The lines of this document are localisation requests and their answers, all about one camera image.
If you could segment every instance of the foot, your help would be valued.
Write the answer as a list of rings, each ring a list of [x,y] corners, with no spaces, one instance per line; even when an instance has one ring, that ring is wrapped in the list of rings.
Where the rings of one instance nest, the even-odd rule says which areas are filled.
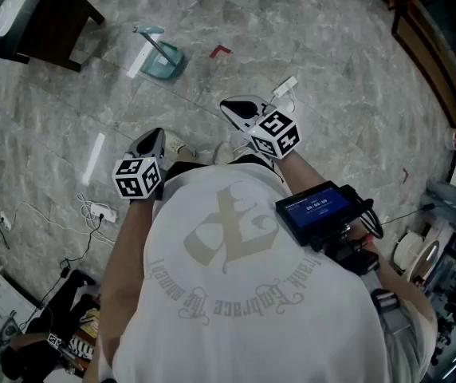
[[[191,149],[189,146],[185,144],[185,142],[180,139],[176,134],[172,131],[165,130],[166,135],[166,146],[164,147],[164,157],[171,160],[176,160],[179,157],[179,150],[181,148],[186,148],[191,152],[193,157],[196,157],[196,151]]]
[[[214,154],[214,164],[228,164],[235,160],[234,150],[228,142],[221,142]]]

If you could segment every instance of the plug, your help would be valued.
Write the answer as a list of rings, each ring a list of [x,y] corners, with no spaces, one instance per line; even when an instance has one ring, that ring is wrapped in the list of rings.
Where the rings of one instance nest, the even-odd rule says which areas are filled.
[[[67,275],[69,275],[69,272],[70,272],[70,267],[65,267],[63,270],[61,270],[60,277],[67,278]]]
[[[430,210],[434,210],[437,206],[435,206],[435,204],[433,203],[429,203],[429,204],[425,204],[423,207],[421,207],[421,210],[422,211],[430,211]]]

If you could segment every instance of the cable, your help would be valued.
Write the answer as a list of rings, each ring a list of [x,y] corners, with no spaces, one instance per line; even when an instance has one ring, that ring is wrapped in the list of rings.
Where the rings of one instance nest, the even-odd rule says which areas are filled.
[[[382,225],[384,226],[386,224],[392,223],[393,221],[404,219],[405,217],[408,217],[409,215],[413,215],[415,213],[419,213],[420,211],[430,211],[430,210],[434,210],[435,208],[438,208],[438,207],[456,207],[456,204],[442,204],[440,206],[435,206],[433,203],[425,204],[423,207],[421,207],[418,210],[412,211],[405,215],[401,215],[400,217],[396,217],[393,220],[389,220],[386,223],[382,223]]]
[[[80,214],[82,217],[85,218],[85,225],[86,227],[88,227],[88,229],[90,230],[93,230],[95,228],[95,225],[94,225],[94,220],[96,218],[95,215],[92,214],[92,204],[93,204],[93,201],[91,200],[86,200],[85,197],[81,194],[81,193],[77,193],[76,194],[76,198],[82,202],[81,204],[81,209],[80,209]],[[103,203],[95,203],[97,206],[102,206],[102,207],[105,207],[109,212],[111,212],[111,208],[107,205],[107,204],[103,204]],[[114,241],[112,239],[109,239],[108,237],[106,237],[104,234],[102,234],[101,232],[97,232],[97,234],[104,240],[106,241],[109,241],[110,243],[114,243]]]
[[[18,216],[18,210],[19,210],[19,207],[20,206],[28,206],[29,208],[31,208],[32,210],[34,210],[35,212],[37,212],[39,215],[41,215],[41,217],[49,224],[52,224],[54,226],[59,226],[59,228],[63,229],[63,230],[71,230],[71,231],[75,231],[77,234],[81,234],[81,235],[90,235],[90,233],[86,233],[86,232],[83,232],[83,231],[79,231],[79,230],[76,230],[75,228],[71,228],[71,227],[63,227],[61,226],[60,224],[58,223],[55,223],[54,221],[51,221],[49,219],[47,219],[47,217],[45,217],[44,214],[42,214],[37,208],[33,207],[31,204],[28,204],[24,201],[21,201],[19,203],[19,205],[15,208],[15,212],[14,212],[14,220],[12,221],[12,225],[15,226],[15,220],[17,219],[17,216]],[[108,237],[105,237],[103,235],[101,235],[99,233],[99,235],[103,238],[103,239],[98,239],[97,237],[93,237],[94,239],[96,239],[97,241],[101,242],[101,243],[104,243],[104,244],[108,244],[109,246],[113,246],[113,244],[115,243],[113,240],[109,239]]]
[[[295,96],[295,91],[293,90],[293,87],[291,86],[290,89],[292,90],[293,99],[297,102],[297,97]]]
[[[31,318],[37,313],[38,310],[42,309],[43,307],[47,308],[46,305],[44,306],[41,306],[41,304],[44,302],[44,299],[47,298],[47,296],[53,291],[54,288],[56,288],[56,285],[58,285],[58,283],[60,282],[61,280],[61,276],[60,278],[54,283],[54,285],[51,287],[51,289],[47,292],[47,294],[44,295],[44,298],[41,299],[41,301],[38,303],[38,305],[35,307],[35,310],[33,311],[33,313],[29,316],[28,320],[23,322],[21,325],[19,325],[19,329],[20,330],[23,330],[24,328],[26,328],[26,325],[28,325],[28,322],[31,321]],[[49,312],[51,313],[52,317],[53,317],[53,320],[51,322],[51,326],[53,325],[53,322],[54,322],[54,315],[53,315],[53,311],[50,309],[50,308],[47,308],[49,310]]]
[[[238,148],[235,148],[235,149],[234,149],[234,153],[235,153],[238,149],[244,148],[244,147],[247,146],[248,144],[250,144],[249,141],[245,142],[243,145],[239,146]]]
[[[90,233],[90,236],[88,238],[88,246],[86,247],[86,250],[85,252],[83,253],[83,255],[81,257],[79,257],[78,259],[68,259],[68,258],[64,258],[60,261],[60,268],[63,270],[62,274],[65,273],[65,276],[69,273],[70,269],[71,269],[71,266],[70,266],[70,263],[74,262],[74,261],[80,261],[82,260],[87,254],[88,254],[88,251],[90,250],[90,243],[92,242],[92,235],[95,231],[97,231],[100,227],[100,225],[102,224],[102,219],[104,218],[104,215],[100,215],[100,218],[99,218],[99,225],[94,228],[92,230],[92,232]]]
[[[5,247],[6,247],[6,249],[9,250],[9,249],[10,249],[10,246],[8,245],[8,242],[6,241],[5,235],[3,234],[3,231],[2,231],[1,228],[0,228],[0,234],[2,235],[3,241],[5,242]]]
[[[83,253],[83,255],[77,259],[67,259],[67,258],[64,258],[60,261],[60,268],[61,268],[61,273],[60,273],[60,278],[54,283],[54,285],[52,286],[52,288],[47,292],[47,294],[44,295],[44,298],[41,299],[41,301],[38,303],[37,307],[35,308],[35,310],[33,311],[33,313],[29,316],[28,320],[23,322],[21,325],[19,325],[19,329],[20,330],[23,330],[26,325],[28,324],[29,321],[31,321],[31,318],[37,313],[38,310],[42,309],[42,308],[47,308],[49,310],[49,312],[51,312],[51,317],[52,317],[52,321],[51,321],[51,326],[53,325],[53,322],[54,322],[54,315],[53,315],[53,311],[48,307],[48,306],[41,306],[41,304],[44,302],[44,300],[47,298],[47,296],[54,290],[54,288],[56,287],[56,285],[58,285],[58,283],[60,282],[60,280],[62,278],[67,278],[67,275],[69,275],[69,272],[71,270],[71,266],[70,266],[70,263],[74,262],[74,261],[80,261],[82,260],[87,254],[88,254],[88,251],[90,250],[90,244],[92,242],[92,236],[93,236],[93,233],[95,231],[97,231],[100,227],[100,225],[102,224],[102,219],[104,218],[104,215],[100,215],[99,217],[99,225],[94,228],[90,233],[89,233],[89,238],[88,238],[88,246],[86,247],[86,250],[85,252]]]

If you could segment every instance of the electronic equipment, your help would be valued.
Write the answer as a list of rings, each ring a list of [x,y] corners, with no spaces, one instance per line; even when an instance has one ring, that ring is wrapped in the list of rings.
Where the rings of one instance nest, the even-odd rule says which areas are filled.
[[[362,200],[348,185],[328,181],[276,202],[276,211],[300,245],[310,245],[357,275],[379,266],[377,254],[363,250],[366,237],[349,240],[350,223],[361,219],[376,238],[383,238],[373,200]]]

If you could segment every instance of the small screen device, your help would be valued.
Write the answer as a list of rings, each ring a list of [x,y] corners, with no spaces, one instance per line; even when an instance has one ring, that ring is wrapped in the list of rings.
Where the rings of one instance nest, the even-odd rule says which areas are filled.
[[[329,181],[276,202],[276,211],[300,245],[319,251],[372,206],[350,186]]]

